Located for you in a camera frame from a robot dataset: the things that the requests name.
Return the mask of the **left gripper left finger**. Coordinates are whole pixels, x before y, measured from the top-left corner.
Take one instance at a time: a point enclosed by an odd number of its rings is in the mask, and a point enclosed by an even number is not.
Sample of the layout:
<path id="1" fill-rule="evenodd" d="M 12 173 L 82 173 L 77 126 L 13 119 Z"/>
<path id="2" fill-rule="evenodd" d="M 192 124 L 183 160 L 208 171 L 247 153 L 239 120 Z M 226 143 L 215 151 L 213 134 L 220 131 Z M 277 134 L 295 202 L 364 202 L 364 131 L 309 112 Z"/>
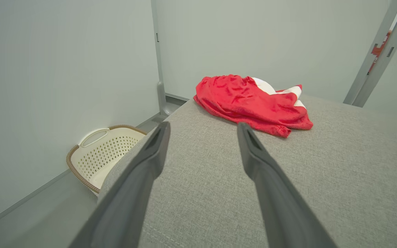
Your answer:
<path id="1" fill-rule="evenodd" d="M 164 168 L 170 133 L 169 122 L 156 127 L 68 248 L 138 248 L 153 182 Z"/>

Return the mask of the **grey fabric covered table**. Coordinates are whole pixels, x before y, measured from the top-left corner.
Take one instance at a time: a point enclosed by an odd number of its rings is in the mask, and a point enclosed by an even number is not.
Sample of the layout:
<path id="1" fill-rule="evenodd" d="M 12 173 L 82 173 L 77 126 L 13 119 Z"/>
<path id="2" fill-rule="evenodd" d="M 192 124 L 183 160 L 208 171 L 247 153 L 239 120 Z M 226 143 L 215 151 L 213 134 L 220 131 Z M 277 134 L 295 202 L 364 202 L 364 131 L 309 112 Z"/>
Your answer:
<path id="1" fill-rule="evenodd" d="M 314 127 L 255 132 L 341 248 L 397 248 L 397 118 L 303 96 Z M 235 123 L 189 100 L 170 143 L 138 248 L 268 248 Z"/>

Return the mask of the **grey wall panel post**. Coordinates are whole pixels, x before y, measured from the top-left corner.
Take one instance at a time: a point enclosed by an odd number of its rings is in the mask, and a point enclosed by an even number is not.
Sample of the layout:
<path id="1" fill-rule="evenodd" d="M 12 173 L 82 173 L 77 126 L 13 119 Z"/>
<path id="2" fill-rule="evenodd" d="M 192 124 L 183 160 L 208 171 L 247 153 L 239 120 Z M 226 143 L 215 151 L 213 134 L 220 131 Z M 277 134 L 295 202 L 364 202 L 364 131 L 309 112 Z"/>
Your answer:
<path id="1" fill-rule="evenodd" d="M 384 15 L 384 18 L 382 19 L 379 28 L 376 32 L 376 35 L 372 41 L 372 44 L 370 45 L 368 52 L 365 56 L 365 59 L 357 73 L 357 76 L 355 77 L 355 80 L 353 84 L 351 85 L 351 88 L 349 89 L 345 100 L 343 101 L 344 104 L 347 105 L 353 105 L 354 101 L 356 100 L 359 92 L 361 91 L 362 87 L 364 86 L 366 80 L 367 80 L 367 74 L 369 72 L 370 67 L 373 64 L 373 61 L 375 59 L 375 55 L 372 53 L 373 49 L 375 47 L 379 48 L 381 47 L 384 38 L 386 34 L 389 31 L 389 28 L 391 27 L 395 17 L 397 14 L 397 0 L 390 0 L 390 4 L 388 6 L 388 9 Z"/>
<path id="2" fill-rule="evenodd" d="M 381 52 L 376 65 L 367 76 L 367 80 L 354 101 L 353 106 L 361 108 L 364 107 L 397 51 L 397 14 L 389 30 L 392 30 L 392 33 Z"/>

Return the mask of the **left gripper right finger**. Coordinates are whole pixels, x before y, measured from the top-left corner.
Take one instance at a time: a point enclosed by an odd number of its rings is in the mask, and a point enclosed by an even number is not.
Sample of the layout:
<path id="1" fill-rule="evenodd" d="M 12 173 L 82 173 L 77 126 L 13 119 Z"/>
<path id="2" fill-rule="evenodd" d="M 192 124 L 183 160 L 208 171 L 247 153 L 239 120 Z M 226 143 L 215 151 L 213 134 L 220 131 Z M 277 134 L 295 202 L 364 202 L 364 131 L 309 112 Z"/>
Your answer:
<path id="1" fill-rule="evenodd" d="M 255 183 L 269 248 L 337 248 L 253 129 L 238 123 L 237 136 L 244 171 Z"/>

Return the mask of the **grey corner post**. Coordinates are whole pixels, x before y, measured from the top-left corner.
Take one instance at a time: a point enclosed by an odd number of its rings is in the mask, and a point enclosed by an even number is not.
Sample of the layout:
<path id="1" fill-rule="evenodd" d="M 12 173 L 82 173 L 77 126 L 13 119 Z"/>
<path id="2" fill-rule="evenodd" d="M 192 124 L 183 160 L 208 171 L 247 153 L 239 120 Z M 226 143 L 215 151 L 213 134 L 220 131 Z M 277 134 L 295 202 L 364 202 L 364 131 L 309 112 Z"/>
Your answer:
<path id="1" fill-rule="evenodd" d="M 159 43 L 159 24 L 156 12 L 156 0 L 150 0 L 151 9 L 152 9 L 152 18 L 153 18 L 153 30 L 154 30 L 154 38 L 155 38 L 155 50 L 156 50 L 156 61 L 157 61 L 157 69 L 159 73 L 159 81 L 157 83 L 157 95 L 159 98 L 159 110 L 160 115 L 164 117 L 168 117 L 173 113 L 173 110 L 167 105 L 166 101 L 166 93 L 164 90 L 163 83 L 163 72 L 161 66 L 161 53 L 160 53 L 160 43 Z"/>

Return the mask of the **red and white shorts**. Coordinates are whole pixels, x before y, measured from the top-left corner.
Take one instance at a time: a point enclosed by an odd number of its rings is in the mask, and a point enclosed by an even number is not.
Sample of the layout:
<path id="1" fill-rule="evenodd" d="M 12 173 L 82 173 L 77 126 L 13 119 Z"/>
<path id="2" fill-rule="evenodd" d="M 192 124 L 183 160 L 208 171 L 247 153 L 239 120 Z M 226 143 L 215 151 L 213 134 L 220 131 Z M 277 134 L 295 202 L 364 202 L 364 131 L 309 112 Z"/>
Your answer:
<path id="1" fill-rule="evenodd" d="M 204 77 L 196 86 L 193 99 L 214 116 L 287 138 L 293 129 L 313 127 L 301 94 L 301 85 L 276 91 L 256 77 L 223 75 Z"/>

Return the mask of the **cream perforated laundry basket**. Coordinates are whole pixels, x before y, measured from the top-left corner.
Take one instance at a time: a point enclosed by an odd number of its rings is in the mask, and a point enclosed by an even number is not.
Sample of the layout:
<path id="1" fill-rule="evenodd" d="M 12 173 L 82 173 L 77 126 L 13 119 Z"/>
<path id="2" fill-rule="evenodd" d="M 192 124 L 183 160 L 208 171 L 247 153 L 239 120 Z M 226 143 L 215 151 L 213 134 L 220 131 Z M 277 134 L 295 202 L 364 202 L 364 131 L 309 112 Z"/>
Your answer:
<path id="1" fill-rule="evenodd" d="M 68 152 L 66 163 L 76 178 L 98 196 L 110 170 L 146 135 L 129 125 L 96 129 Z"/>

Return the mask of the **red object behind panel gap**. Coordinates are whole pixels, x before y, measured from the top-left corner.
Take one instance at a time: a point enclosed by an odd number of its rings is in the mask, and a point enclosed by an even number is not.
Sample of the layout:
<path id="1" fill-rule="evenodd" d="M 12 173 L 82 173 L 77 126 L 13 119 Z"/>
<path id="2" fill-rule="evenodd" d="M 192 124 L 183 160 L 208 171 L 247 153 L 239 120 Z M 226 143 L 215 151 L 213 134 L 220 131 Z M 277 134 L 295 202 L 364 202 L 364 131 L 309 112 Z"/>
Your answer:
<path id="1" fill-rule="evenodd" d="M 371 65 L 371 67 L 369 68 L 369 71 L 368 71 L 367 75 L 370 74 L 370 72 L 372 71 L 373 67 L 376 65 L 377 60 L 378 60 L 379 56 L 381 55 L 381 52 L 383 51 L 383 49 L 384 49 L 384 47 L 385 47 L 385 45 L 386 45 L 391 33 L 392 33 L 392 30 L 389 30 L 387 32 L 387 35 L 385 36 L 385 38 L 383 40 L 383 43 L 381 44 L 381 46 L 379 48 L 375 44 L 375 47 L 373 48 L 373 50 L 371 52 L 373 55 L 375 55 L 375 59 L 373 60 L 373 63 Z"/>

